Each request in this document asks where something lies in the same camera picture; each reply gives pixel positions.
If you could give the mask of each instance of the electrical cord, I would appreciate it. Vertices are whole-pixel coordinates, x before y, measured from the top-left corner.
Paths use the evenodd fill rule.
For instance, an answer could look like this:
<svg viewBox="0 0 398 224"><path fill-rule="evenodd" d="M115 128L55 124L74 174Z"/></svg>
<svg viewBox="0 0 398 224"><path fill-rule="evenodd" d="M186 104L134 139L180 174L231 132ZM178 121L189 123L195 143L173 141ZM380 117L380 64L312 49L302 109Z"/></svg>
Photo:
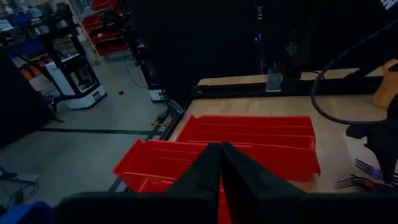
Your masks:
<svg viewBox="0 0 398 224"><path fill-rule="evenodd" d="M139 88L147 89L147 88L144 87L144 86L138 85L138 84L136 83L136 81L134 81L134 79L132 78L132 76L131 76L131 74L130 74L129 67L128 67L128 65L127 65L127 57L124 56L124 52L123 52L122 54L123 54L123 57L124 57L124 66L126 67L127 74L129 75L129 77L130 77L131 81L133 82L133 84L135 84L135 86L138 86Z"/></svg>
<svg viewBox="0 0 398 224"><path fill-rule="evenodd" d="M366 43L367 41L377 37L381 32L390 29L391 27L393 27L396 23L398 22L398 19L392 21L390 24L388 24L387 26L383 27L382 29L379 29L377 32L375 32L374 34L369 35L366 39L360 41L359 43L357 43L356 45L350 47L348 50L345 50L342 54L340 54L336 59L332 60L324 69L323 71L317 76L317 78L314 81L314 84L312 86L312 90L311 90L311 102L313 107L316 109L316 111L322 115L324 118L329 119L330 121L336 122L336 123L340 123L340 124L345 124L345 125L358 125L358 124L382 124L382 123L387 123L387 122L392 122L392 121L348 121L345 119L339 119L336 117L333 117L331 115L329 115L328 113L326 113L325 111L323 111L320 106L318 105L315 96L317 94L317 90L318 90L318 86L319 86L319 81L325 76L325 73L332 69L333 66L335 65L335 63L339 60L341 60L343 57L347 56L347 54L352 51L352 50L356 50L359 46L363 45L364 43Z"/></svg>
<svg viewBox="0 0 398 224"><path fill-rule="evenodd" d="M141 84L145 87L144 81L142 81L142 78L141 78L141 72L139 71L137 66L136 66L136 70L137 70L138 78L141 81Z"/></svg>
<svg viewBox="0 0 398 224"><path fill-rule="evenodd" d="M25 196L24 190L30 186L34 186L34 188L32 189L32 191L30 191L29 194L27 194ZM36 182L28 182L24 187L22 187L22 183L20 183L19 190L15 191L13 194L11 194L4 188L4 186L1 184L1 181L0 181L0 189L9 196L6 208L9 208L10 206L13 206L16 204L21 204L21 203L29 200L30 198L33 197L33 195L35 195L37 193L39 188L40 188L40 185Z"/></svg>

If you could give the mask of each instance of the black floor stripe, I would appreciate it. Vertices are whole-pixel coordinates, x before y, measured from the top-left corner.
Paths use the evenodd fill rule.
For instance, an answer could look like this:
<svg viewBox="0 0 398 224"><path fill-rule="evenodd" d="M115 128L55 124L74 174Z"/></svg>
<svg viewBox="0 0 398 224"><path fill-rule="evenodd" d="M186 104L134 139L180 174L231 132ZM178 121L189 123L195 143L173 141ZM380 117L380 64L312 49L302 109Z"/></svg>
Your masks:
<svg viewBox="0 0 398 224"><path fill-rule="evenodd" d="M40 128L38 131L58 132L58 133L91 133L91 134L130 134L130 135L161 135L159 129L152 131L138 130L109 130L109 129L64 129L64 128Z"/></svg>

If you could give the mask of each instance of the red shelving rack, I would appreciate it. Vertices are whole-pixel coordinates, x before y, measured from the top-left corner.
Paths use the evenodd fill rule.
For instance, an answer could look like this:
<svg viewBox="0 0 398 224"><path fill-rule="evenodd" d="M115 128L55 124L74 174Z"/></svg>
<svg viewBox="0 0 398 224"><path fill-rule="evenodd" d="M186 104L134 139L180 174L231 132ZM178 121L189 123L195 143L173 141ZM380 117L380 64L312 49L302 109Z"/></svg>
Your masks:
<svg viewBox="0 0 398 224"><path fill-rule="evenodd" d="M90 7L95 13L84 18L81 23L100 55L113 54L129 49L126 41L118 36L119 31L115 27L109 26L102 29L101 12L105 9L113 9L118 12L119 9L116 9L116 6L117 0L94 0Z"/></svg>

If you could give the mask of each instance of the orange object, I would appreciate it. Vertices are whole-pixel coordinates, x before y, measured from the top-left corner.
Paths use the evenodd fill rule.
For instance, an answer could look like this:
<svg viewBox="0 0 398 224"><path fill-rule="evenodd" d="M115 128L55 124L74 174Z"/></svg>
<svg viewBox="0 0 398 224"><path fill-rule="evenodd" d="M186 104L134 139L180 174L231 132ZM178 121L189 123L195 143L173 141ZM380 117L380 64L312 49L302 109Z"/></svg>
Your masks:
<svg viewBox="0 0 398 224"><path fill-rule="evenodd" d="M398 94L398 71L391 70L397 63L397 59L392 59L382 66L383 81L373 97L374 104L378 107L387 109L392 99Z"/></svg>

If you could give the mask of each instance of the black cable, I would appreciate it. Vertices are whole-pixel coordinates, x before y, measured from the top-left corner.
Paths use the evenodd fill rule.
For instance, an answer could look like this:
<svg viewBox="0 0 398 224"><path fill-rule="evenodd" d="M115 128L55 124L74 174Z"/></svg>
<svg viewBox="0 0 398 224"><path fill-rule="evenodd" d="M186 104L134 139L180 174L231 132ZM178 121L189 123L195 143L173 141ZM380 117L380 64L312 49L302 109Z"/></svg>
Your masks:
<svg viewBox="0 0 398 224"><path fill-rule="evenodd" d="M141 73L139 72L139 69L137 66L136 66L136 70L137 70L138 78L141 81L141 84L145 87L144 81L142 81L142 78L141 78Z"/></svg>
<svg viewBox="0 0 398 224"><path fill-rule="evenodd" d="M136 86L138 86L139 88L147 89L147 88L145 88L144 86L138 85L138 84L136 83L136 81L134 81L134 79L132 78L132 76L131 76L131 74L130 74L130 71L129 71L129 68L128 68L128 66L127 66L127 57L124 57L124 65L126 66L126 71L127 71L127 74L129 75L131 81L132 81Z"/></svg>
<svg viewBox="0 0 398 224"><path fill-rule="evenodd" d="M30 187L30 186L34 186L34 188L32 189L32 191L31 191L29 194L27 194L26 196L25 196L25 195L23 196L23 201L22 201L22 202L24 202L24 201L29 200L30 198L32 198L32 197L37 193L37 191L39 190L40 185L39 185L38 183L36 183L36 182L28 182L27 185L25 185L24 187L22 187L22 183L19 184L19 191L21 191L22 194L24 193L24 190L27 189L27 188ZM1 181L0 181L0 189L1 189L2 191L4 191L4 192L9 196L9 199L8 199L8 201L7 201L6 207L9 208L11 205L14 205L14 204L15 204L15 193L10 194L10 193L3 187L3 185L1 184Z"/></svg>
<svg viewBox="0 0 398 224"><path fill-rule="evenodd" d="M356 50L359 46L363 45L365 42L375 38L376 36L378 36L381 32L390 29L391 27L393 27L396 23L398 22L398 19L392 21L390 24L388 24L387 26L383 27L382 29L379 29L377 32L375 32L372 35L369 35L366 39L360 41L359 43L357 43L356 45L352 46L351 48L349 48L348 50L345 50L342 54L340 54L336 59L332 60L324 69L323 71L317 76L317 78L314 81L314 84L312 86L312 91L311 91L311 102L313 107L316 109L316 111L322 115L324 118L329 119L330 121L336 122L336 123L340 123L340 124L346 124L346 125L358 125L358 124L381 124L381 123L387 123L387 122L391 122L391 121L348 121L345 119L339 119L339 118L335 118L329 114L327 114L326 112L324 112L320 106L318 105L315 96L317 94L317 90L318 90L318 86L319 86L319 81L321 80L322 77L324 77L325 73L332 69L333 66L335 65L335 63L339 60L341 60L343 57L347 56L347 54L352 51L352 50Z"/></svg>

